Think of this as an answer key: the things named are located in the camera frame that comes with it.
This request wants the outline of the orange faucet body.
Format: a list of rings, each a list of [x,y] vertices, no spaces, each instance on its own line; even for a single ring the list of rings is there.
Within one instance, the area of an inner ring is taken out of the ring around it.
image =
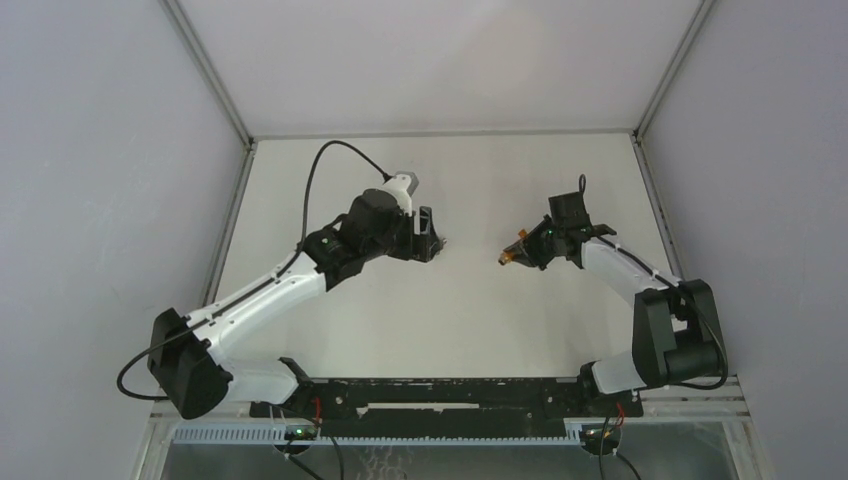
[[[526,250],[527,231],[522,229],[518,232],[518,239],[502,250],[498,257],[498,263],[501,266],[506,266],[510,263],[517,263],[526,267],[532,267],[533,264],[529,260]]]

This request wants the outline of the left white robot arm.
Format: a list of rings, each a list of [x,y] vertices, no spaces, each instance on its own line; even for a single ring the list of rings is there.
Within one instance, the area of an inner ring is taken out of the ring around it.
[[[308,235],[269,273],[236,293],[153,323],[147,368],[180,416],[200,418],[225,402],[275,404],[290,417],[311,407],[311,388],[292,360],[244,360],[237,345],[293,307],[324,295],[380,257],[430,262],[444,246],[430,207],[404,192],[365,190],[348,212]]]

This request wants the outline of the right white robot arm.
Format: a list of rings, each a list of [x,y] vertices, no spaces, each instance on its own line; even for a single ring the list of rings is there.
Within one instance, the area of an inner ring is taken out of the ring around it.
[[[625,248],[614,229],[592,222],[584,191],[548,202],[549,213],[502,251],[500,264],[543,271],[564,258],[611,287],[633,313],[630,349],[582,366],[577,391],[582,410],[605,415],[625,391],[722,387],[729,360],[711,287],[663,273]]]

